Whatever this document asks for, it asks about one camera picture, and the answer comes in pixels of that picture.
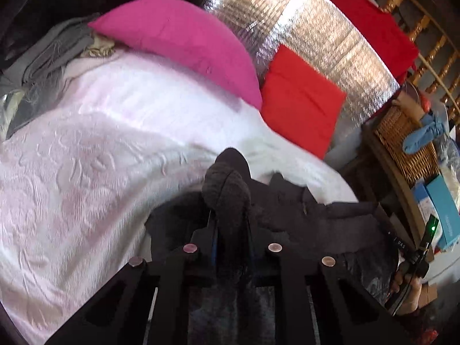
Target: white bedspread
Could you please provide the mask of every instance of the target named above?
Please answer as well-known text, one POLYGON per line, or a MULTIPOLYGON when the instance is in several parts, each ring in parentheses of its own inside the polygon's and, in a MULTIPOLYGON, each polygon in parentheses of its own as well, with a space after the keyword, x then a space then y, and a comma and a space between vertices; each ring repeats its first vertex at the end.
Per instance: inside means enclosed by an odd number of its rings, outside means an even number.
POLYGON ((150 210, 203 180, 228 146, 252 177, 280 171, 319 202, 354 201, 338 173, 257 110, 154 55, 75 60, 58 109, 0 145, 0 300, 43 344, 139 252, 150 210))

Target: blue box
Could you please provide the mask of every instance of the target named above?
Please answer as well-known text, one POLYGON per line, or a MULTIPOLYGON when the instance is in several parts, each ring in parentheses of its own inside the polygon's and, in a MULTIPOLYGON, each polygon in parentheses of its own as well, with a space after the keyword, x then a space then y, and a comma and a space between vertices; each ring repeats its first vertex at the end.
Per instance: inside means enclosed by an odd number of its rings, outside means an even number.
MULTIPOLYGON (((436 211, 436 207, 434 203, 426 191, 425 185, 423 183, 416 183, 412 188, 412 194, 417 201, 417 206, 422 214, 423 221, 425 225, 430 220, 430 216, 433 215, 437 219, 439 219, 438 212, 436 211)), ((441 223, 438 224, 438 228, 435 231, 432 247, 433 249, 438 245, 439 240, 442 237, 442 225, 441 223)))
POLYGON ((442 175, 438 175, 428 184, 426 191, 430 195, 441 221, 442 237, 438 246, 444 250, 454 244, 460 235, 460 215, 442 175))

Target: blue glove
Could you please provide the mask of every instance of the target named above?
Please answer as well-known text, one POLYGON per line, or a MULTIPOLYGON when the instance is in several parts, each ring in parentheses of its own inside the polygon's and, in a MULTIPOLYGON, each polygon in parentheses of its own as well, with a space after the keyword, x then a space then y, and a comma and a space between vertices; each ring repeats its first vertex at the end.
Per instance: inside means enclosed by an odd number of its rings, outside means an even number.
POLYGON ((417 153, 425 145, 433 141, 438 136, 446 133, 444 124, 438 116, 425 114, 420 120, 423 127, 408 134, 402 143, 402 148, 406 154, 417 153))

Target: pink pillow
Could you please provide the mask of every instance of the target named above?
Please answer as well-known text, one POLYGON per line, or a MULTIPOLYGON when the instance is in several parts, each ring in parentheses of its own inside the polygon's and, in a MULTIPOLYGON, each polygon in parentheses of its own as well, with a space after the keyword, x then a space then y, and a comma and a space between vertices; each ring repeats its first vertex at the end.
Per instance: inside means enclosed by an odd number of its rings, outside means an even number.
POLYGON ((89 23, 134 49, 165 56, 257 109, 262 96, 251 57, 215 16, 183 0, 135 0, 89 23))

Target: red cushion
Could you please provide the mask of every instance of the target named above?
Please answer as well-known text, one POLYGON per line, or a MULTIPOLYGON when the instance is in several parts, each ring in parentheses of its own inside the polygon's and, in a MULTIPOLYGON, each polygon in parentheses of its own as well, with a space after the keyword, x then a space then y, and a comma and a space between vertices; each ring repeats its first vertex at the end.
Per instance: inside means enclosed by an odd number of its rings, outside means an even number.
POLYGON ((285 139, 323 159, 346 93, 281 45, 262 88, 261 115, 285 139))
POLYGON ((382 12, 368 0, 331 1, 366 38, 392 75, 400 80, 419 50, 399 29, 392 15, 382 12))

